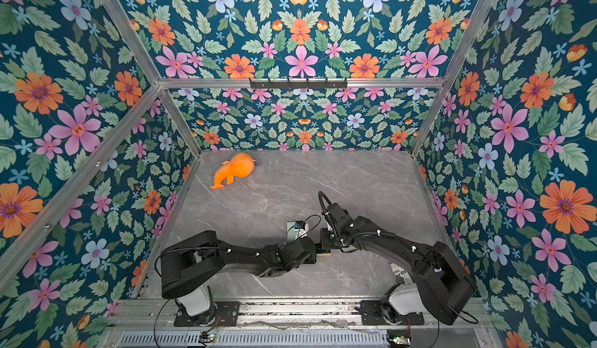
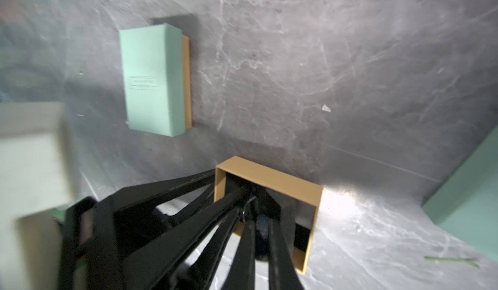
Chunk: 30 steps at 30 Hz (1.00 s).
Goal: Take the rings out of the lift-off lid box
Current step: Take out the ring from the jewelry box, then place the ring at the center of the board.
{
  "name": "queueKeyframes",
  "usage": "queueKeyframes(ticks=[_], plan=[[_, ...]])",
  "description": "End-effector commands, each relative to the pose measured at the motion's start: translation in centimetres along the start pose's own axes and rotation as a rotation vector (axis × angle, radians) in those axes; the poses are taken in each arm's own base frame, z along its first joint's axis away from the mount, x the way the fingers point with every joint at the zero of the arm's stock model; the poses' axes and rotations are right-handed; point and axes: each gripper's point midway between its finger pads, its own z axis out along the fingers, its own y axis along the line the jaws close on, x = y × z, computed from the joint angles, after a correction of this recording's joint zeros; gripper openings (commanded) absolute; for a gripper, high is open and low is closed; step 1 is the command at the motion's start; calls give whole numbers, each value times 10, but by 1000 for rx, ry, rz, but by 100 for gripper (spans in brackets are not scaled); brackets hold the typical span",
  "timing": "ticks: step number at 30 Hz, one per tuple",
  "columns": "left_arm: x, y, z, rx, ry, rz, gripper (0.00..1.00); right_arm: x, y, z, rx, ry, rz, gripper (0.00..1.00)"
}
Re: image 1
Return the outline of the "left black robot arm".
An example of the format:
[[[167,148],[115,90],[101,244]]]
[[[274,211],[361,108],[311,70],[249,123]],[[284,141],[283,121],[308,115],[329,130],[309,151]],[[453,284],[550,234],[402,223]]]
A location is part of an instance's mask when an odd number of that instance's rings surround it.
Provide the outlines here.
[[[308,237],[249,248],[230,245],[218,239],[215,231],[203,231],[161,251],[161,295],[168,300],[186,297],[218,273],[283,276],[303,264],[316,263],[319,251],[320,246]]]

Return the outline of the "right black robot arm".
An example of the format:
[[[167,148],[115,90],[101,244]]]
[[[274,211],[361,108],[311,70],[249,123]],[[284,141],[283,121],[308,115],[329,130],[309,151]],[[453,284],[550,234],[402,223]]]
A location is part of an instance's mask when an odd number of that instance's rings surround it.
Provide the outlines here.
[[[351,217],[323,193],[319,198],[323,218],[331,227],[332,248],[353,247],[395,263],[410,274],[424,309],[439,322],[454,324],[472,298],[475,287],[472,277],[446,244],[413,242],[366,217]]]

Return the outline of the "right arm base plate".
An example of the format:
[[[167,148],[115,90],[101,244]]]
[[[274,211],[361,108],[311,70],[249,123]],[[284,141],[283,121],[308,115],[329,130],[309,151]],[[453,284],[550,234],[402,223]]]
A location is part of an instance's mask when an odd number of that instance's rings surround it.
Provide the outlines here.
[[[354,308],[364,326],[423,326],[421,313],[401,315],[388,302],[363,300]]]

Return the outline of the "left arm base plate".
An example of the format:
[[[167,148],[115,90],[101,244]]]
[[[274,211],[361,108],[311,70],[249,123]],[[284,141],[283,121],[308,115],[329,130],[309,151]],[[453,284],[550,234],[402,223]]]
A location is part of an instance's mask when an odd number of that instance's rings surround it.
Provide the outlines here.
[[[178,311],[174,320],[175,327],[233,327],[239,317],[238,301],[216,301],[206,312],[195,316],[190,316],[180,302],[177,301],[176,304]]]

